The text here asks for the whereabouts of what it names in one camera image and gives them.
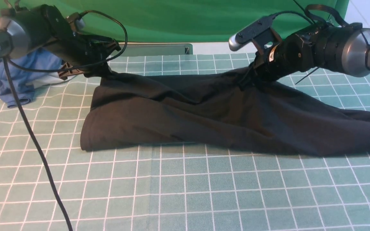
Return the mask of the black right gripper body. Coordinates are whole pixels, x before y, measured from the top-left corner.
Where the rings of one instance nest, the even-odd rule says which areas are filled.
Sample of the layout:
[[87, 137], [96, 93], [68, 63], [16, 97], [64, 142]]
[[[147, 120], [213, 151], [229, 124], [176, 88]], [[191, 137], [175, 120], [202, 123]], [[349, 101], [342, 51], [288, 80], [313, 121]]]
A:
[[318, 51], [317, 39], [322, 34], [320, 25], [309, 25], [285, 39], [272, 28], [277, 39], [266, 45], [265, 51], [258, 51], [244, 76], [236, 81], [241, 90], [249, 85], [272, 83], [295, 72], [306, 72], [323, 67], [323, 53]]

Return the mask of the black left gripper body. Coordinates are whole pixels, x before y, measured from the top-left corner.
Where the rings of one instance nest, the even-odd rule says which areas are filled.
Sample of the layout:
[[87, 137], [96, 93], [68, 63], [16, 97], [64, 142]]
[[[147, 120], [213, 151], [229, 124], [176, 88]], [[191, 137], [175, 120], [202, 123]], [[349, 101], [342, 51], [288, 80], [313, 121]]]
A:
[[78, 74], [83, 74], [86, 78], [110, 76], [112, 71], [104, 61], [113, 51], [121, 51], [115, 39], [100, 35], [76, 35], [68, 40], [56, 39], [44, 48], [62, 59], [58, 71], [62, 80]]

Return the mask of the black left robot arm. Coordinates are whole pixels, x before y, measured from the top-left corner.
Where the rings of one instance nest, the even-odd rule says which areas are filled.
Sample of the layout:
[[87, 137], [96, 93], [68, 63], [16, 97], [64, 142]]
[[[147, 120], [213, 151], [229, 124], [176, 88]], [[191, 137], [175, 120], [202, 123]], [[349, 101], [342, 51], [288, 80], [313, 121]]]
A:
[[15, 107], [5, 71], [11, 73], [21, 104], [30, 103], [35, 88], [62, 83], [69, 76], [109, 78], [113, 51], [124, 49], [113, 38], [81, 32], [82, 18], [88, 13], [63, 17], [56, 6], [40, 5], [1, 10], [0, 16], [0, 99]]

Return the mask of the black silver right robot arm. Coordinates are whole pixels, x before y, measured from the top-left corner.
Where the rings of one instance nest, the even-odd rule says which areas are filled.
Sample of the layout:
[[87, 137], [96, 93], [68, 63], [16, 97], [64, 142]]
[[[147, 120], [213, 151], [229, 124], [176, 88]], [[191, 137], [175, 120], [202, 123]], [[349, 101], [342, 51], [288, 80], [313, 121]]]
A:
[[352, 77], [370, 74], [370, 28], [359, 22], [345, 27], [310, 25], [284, 40], [271, 28], [252, 39], [257, 56], [238, 78], [241, 89], [272, 83], [295, 72], [322, 68]]

